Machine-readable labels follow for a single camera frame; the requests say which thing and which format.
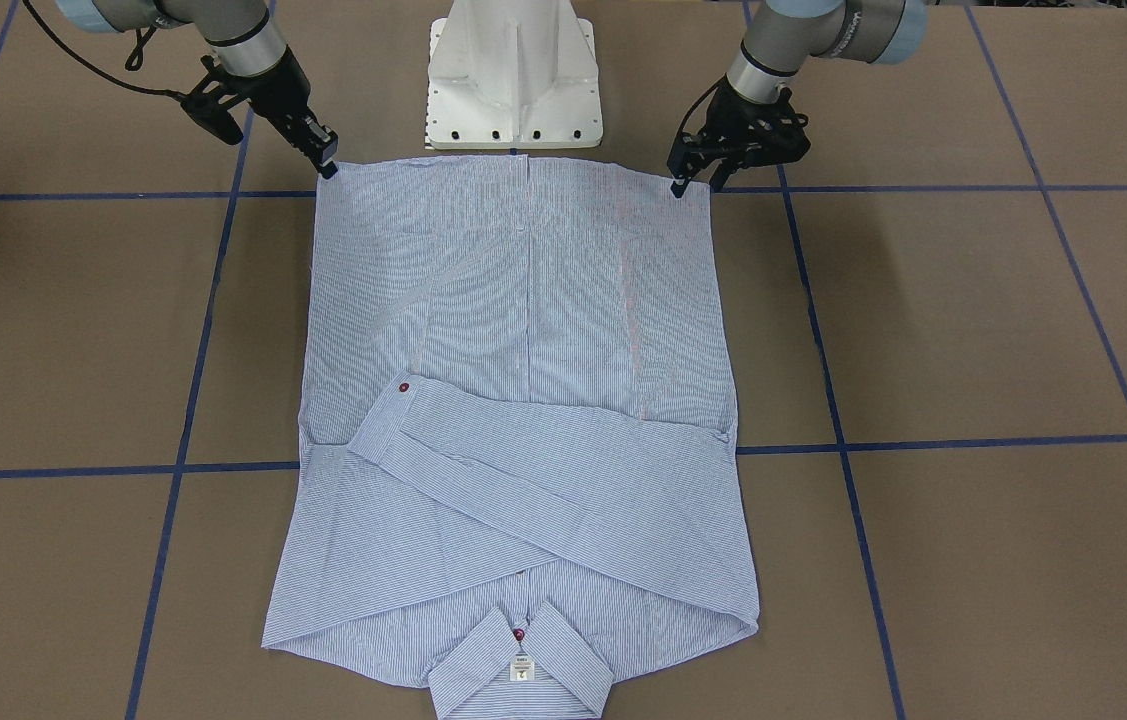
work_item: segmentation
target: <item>black cable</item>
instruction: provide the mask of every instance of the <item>black cable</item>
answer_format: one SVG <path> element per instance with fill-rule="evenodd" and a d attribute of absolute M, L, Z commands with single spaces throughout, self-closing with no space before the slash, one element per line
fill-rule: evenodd
<path fill-rule="evenodd" d="M 132 92 L 139 92 L 141 95 L 159 95 L 162 97 L 171 97 L 171 99 L 176 101 L 181 101 L 185 99 L 184 92 L 176 92 L 175 90 L 156 90 L 152 87 L 141 87 L 139 85 L 123 82 L 121 81 L 121 79 L 110 75 L 110 73 L 105 72 L 105 70 L 101 70 L 100 68 L 94 65 L 92 63 L 89 63 L 89 61 L 83 59 L 82 55 L 76 53 L 69 45 L 65 45 L 65 43 L 60 37 L 57 37 L 54 32 L 52 32 L 52 28 L 48 27 L 47 24 L 43 21 L 42 15 L 38 15 L 38 10 L 34 9 L 34 5 L 29 3 L 29 0 L 20 0 L 20 5 L 25 6 L 25 10 L 28 10 L 29 17 L 34 18 L 34 21 L 38 24 L 38 27 L 42 28 L 43 32 L 46 33 L 47 37 L 51 38 L 52 42 L 55 42 L 56 46 L 63 50 L 66 55 L 73 57 L 78 64 L 83 65 L 83 68 L 92 70 L 94 73 L 107 79 L 107 81 L 110 81 L 121 88 L 124 88 L 124 90 L 131 90 Z"/>
<path fill-rule="evenodd" d="M 133 47 L 127 61 L 124 61 L 123 69 L 128 70 L 130 73 L 134 73 L 141 69 L 141 65 L 147 63 L 147 45 L 150 44 L 150 38 L 156 36 L 157 32 L 159 32 L 157 27 L 147 28 L 145 32 L 141 32 L 137 28 L 137 45 Z"/>
<path fill-rule="evenodd" d="M 715 85 L 711 85 L 710 88 L 709 88 L 709 90 L 706 90 L 704 95 L 701 95 L 700 97 L 696 98 L 695 103 L 692 103 L 691 108 L 687 108 L 687 114 L 683 115 L 683 122 L 678 123 L 678 133 L 677 133 L 677 135 L 674 135 L 674 137 L 678 137 L 678 136 L 683 135 L 683 128 L 687 126 L 687 119 L 690 119 L 692 117 L 692 113 L 695 113 L 696 108 L 700 108 L 701 103 L 706 101 L 706 97 L 709 97 L 710 95 L 713 95 L 715 90 L 718 90 L 719 86 L 724 85 L 724 81 L 726 81 L 726 79 L 727 79 L 727 75 L 724 75 L 724 77 L 720 77 L 719 79 L 717 79 L 717 81 L 715 81 Z"/>

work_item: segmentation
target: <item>white tag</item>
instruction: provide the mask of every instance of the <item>white tag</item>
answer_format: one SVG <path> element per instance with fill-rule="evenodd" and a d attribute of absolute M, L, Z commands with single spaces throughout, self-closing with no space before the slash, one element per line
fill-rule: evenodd
<path fill-rule="evenodd" d="M 534 681 L 536 678 L 536 663 L 525 655 L 514 656 L 509 661 L 509 681 Z"/>

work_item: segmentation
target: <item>white mounting plate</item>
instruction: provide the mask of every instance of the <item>white mounting plate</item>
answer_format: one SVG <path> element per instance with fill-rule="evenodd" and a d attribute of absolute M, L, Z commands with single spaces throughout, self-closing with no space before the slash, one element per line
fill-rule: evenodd
<path fill-rule="evenodd" d="M 447 18 L 431 25 L 431 57 L 443 36 Z M 577 19 L 586 45 L 594 55 L 594 23 Z M 431 150 L 553 150 L 560 146 L 597 146 L 603 140 L 603 110 L 598 79 L 592 82 L 554 83 L 544 96 L 521 108 L 516 127 L 509 105 L 492 105 L 468 85 L 431 81 L 425 115 L 425 146 Z"/>

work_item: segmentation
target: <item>striped shirt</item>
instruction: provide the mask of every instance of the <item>striped shirt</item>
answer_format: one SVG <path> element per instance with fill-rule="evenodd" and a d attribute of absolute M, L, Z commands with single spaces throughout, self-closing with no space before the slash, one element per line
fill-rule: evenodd
<path fill-rule="evenodd" d="M 709 196 L 447 155 L 320 181 L 301 480 L 261 643 L 585 719 L 758 629 Z"/>

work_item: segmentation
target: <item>light blue joint ring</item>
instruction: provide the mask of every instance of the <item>light blue joint ring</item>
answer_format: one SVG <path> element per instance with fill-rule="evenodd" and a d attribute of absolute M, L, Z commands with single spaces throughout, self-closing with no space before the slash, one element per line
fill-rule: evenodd
<path fill-rule="evenodd" d="M 875 63 L 895 65 L 900 61 L 914 55 L 919 50 L 919 44 L 923 42 L 923 35 L 928 32 L 928 6 L 923 0 L 905 0 L 905 9 L 900 10 L 900 24 L 896 26 L 896 35 L 891 36 L 882 54 L 875 59 Z"/>
<path fill-rule="evenodd" d="M 843 0 L 767 0 L 773 12 L 787 18 L 819 18 L 833 14 Z"/>
<path fill-rule="evenodd" d="M 105 19 L 105 15 L 101 15 L 101 10 L 96 9 L 92 0 L 56 0 L 56 7 L 79 29 L 116 32 L 114 26 L 110 26 L 110 20 Z"/>

